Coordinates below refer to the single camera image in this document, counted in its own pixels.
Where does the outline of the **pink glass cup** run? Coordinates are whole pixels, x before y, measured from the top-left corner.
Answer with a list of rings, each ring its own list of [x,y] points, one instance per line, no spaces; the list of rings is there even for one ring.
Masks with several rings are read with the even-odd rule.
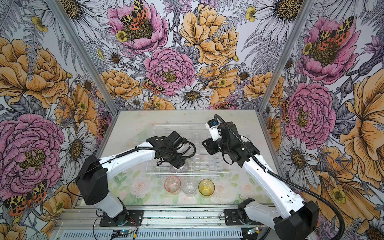
[[[165,180],[165,190],[169,193],[176,193],[181,188],[181,180],[177,176],[170,176]]]

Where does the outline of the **clear glass cup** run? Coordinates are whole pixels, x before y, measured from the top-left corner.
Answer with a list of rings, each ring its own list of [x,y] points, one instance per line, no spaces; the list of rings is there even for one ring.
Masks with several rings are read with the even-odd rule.
[[[186,195],[193,195],[198,188],[197,182],[192,179],[185,179],[182,184],[182,192]]]

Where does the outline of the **amber glass cup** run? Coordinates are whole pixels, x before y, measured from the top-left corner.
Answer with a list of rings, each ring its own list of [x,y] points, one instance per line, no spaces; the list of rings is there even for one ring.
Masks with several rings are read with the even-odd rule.
[[[203,179],[199,182],[198,188],[201,195],[208,197],[214,193],[215,184],[210,179]]]

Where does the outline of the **white ribbed bowl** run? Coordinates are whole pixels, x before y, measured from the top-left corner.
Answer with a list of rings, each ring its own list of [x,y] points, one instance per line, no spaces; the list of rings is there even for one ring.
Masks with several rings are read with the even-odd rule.
[[[184,174],[189,170],[189,164],[187,162],[184,163],[180,168],[176,168],[174,166],[170,166],[171,173]]]

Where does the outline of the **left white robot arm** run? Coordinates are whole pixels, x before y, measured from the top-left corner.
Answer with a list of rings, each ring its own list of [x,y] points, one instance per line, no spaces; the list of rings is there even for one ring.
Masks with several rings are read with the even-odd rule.
[[[109,181],[131,167],[158,160],[176,169],[185,165],[196,154],[196,146],[173,131],[168,136],[151,137],[140,145],[122,153],[104,158],[88,157],[74,179],[87,206],[99,208],[115,226],[129,220],[124,203],[109,190]]]

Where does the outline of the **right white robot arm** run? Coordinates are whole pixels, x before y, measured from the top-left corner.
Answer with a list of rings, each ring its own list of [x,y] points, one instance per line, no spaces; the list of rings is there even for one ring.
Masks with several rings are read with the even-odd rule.
[[[232,122],[206,123],[211,138],[202,142],[210,155],[222,153],[251,175],[274,203],[274,207],[259,204],[248,198],[238,204],[240,222],[250,225],[259,222],[273,230],[281,240],[304,240],[317,227],[319,209],[294,193],[284,182],[273,177],[274,172],[254,144],[243,139]]]

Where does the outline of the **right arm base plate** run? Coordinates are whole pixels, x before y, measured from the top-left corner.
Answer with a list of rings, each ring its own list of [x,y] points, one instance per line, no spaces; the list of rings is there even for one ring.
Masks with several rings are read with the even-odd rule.
[[[226,226],[249,225],[251,221],[248,219],[245,211],[240,209],[225,209],[224,219]]]

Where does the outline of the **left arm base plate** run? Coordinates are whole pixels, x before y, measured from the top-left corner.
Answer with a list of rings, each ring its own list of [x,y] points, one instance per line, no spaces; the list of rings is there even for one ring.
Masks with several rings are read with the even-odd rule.
[[[143,210],[123,210],[116,217],[111,218],[102,214],[101,227],[140,227],[144,216]]]

